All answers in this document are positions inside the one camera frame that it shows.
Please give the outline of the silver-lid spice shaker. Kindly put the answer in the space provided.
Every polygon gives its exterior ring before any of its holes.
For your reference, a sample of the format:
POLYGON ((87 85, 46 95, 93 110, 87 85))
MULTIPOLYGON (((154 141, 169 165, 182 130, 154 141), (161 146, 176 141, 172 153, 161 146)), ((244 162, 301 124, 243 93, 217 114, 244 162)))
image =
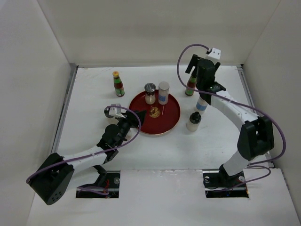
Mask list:
POLYGON ((156 101, 155 91, 156 86, 153 83, 147 83, 144 86, 145 89, 145 102, 149 105, 152 105, 156 101))

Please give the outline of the tall pearl jar blue label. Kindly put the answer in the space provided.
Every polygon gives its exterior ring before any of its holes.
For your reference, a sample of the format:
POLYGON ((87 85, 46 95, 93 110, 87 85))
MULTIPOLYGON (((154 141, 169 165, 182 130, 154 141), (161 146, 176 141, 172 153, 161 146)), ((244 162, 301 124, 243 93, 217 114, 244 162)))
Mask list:
POLYGON ((166 81, 162 81, 158 85, 158 102, 161 105, 166 105, 168 103, 169 88, 169 83, 166 81))

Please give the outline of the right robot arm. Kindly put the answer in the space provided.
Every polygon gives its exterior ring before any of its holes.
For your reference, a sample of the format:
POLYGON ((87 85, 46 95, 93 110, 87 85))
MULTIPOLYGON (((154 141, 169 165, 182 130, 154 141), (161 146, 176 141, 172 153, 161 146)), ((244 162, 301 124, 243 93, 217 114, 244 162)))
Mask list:
POLYGON ((271 120, 235 104, 225 87, 215 81, 219 66, 215 58, 201 58, 194 54, 185 71, 196 78, 199 91, 196 110, 204 113, 210 105, 222 112, 239 131, 237 151, 219 167, 217 173, 204 175, 206 188, 234 186, 251 160, 274 148, 271 120))

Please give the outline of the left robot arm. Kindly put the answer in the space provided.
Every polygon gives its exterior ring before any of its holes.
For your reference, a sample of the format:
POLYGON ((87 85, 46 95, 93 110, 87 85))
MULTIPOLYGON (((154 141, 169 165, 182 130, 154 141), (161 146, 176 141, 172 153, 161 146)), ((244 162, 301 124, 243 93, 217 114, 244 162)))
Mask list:
POLYGON ((46 205, 56 203, 68 190, 72 178, 91 167, 97 171, 112 161, 119 148, 131 143, 126 138, 131 129, 142 128, 146 110, 133 111, 120 105, 110 105, 104 110, 107 118, 114 118, 117 124, 110 124, 96 146, 77 154, 61 156, 50 154, 38 170, 30 175, 26 183, 46 205))

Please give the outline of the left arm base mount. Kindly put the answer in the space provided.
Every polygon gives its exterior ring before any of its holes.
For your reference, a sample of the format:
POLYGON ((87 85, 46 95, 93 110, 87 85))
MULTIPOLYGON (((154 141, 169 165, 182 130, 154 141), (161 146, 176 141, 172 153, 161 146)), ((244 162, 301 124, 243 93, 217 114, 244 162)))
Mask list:
POLYGON ((90 184, 84 184, 76 191, 76 198, 81 199, 112 199, 119 198, 120 171, 106 171, 102 166, 94 166, 97 179, 90 184))

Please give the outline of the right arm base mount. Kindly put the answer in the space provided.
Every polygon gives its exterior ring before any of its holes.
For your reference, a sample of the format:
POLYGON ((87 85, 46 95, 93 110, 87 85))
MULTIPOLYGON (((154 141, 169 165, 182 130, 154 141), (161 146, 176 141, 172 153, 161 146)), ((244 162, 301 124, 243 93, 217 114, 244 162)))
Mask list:
POLYGON ((240 172, 234 176, 222 176, 218 170, 203 171, 203 184, 206 198, 248 198, 245 175, 240 172))

